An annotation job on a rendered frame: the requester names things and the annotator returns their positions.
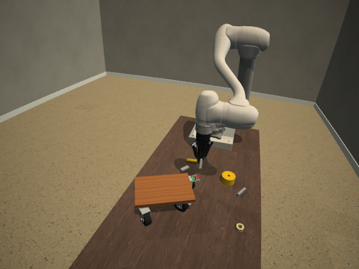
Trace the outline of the yellow disc with center hole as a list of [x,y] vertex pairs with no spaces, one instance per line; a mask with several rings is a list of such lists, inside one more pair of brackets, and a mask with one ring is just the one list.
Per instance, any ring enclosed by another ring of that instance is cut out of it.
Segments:
[[230,186],[230,185],[233,185],[234,184],[234,181],[235,181],[235,174],[231,171],[224,171],[222,173],[222,177],[221,177],[221,182],[224,184],[224,185],[227,185],[227,186]]

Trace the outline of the wooden dolly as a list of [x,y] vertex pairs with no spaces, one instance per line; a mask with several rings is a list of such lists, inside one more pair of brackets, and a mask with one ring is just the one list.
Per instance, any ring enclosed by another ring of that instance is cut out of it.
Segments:
[[149,207],[174,205],[177,210],[186,211],[196,202],[193,189],[199,178],[188,173],[135,177],[135,208],[139,208],[143,224],[152,223]]

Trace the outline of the light grey flat bar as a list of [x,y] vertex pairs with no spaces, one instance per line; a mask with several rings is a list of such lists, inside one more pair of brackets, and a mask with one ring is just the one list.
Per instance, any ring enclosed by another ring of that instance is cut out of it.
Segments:
[[246,188],[243,188],[241,191],[239,191],[239,192],[237,193],[237,197],[239,197],[245,190],[246,190]]

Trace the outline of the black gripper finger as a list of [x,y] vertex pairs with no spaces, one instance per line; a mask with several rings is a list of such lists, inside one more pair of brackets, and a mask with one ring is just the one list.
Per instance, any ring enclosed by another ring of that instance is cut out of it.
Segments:
[[210,142],[208,144],[207,144],[207,142],[205,142],[204,147],[202,147],[201,167],[200,168],[202,168],[202,161],[204,160],[204,157],[207,156],[212,144],[213,144],[213,141],[210,140]]
[[194,144],[191,144],[193,151],[194,151],[194,155],[195,158],[197,158],[197,167],[200,169],[201,167],[201,155],[202,155],[202,146],[203,143],[200,144],[200,147],[198,147],[198,151],[196,149],[196,142]]

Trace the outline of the yellow rectangular bar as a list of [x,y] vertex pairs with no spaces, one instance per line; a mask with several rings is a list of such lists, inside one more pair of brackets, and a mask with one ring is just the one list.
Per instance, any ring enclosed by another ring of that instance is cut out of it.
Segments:
[[187,163],[197,164],[197,160],[196,160],[196,159],[187,159],[186,162],[187,162]]

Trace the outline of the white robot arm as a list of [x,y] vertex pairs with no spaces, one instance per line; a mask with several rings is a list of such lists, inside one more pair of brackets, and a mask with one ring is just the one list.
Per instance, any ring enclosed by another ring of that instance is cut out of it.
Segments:
[[[195,110],[197,133],[211,134],[210,137],[220,140],[225,127],[250,129],[254,126],[259,112],[249,104],[252,79],[256,58],[269,47],[269,39],[270,34],[259,27],[224,24],[218,29],[214,37],[213,62],[232,89],[233,98],[225,103],[219,101],[215,91],[201,92]],[[230,49],[238,49],[240,56],[238,78],[225,62]]]

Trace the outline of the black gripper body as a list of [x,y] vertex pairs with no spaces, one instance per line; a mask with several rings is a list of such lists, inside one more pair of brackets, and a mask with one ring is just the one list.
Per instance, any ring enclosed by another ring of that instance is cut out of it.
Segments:
[[198,147],[200,147],[200,144],[203,143],[203,147],[204,147],[204,144],[205,142],[209,143],[210,142],[210,136],[211,134],[199,134],[196,132],[196,144],[198,145]]

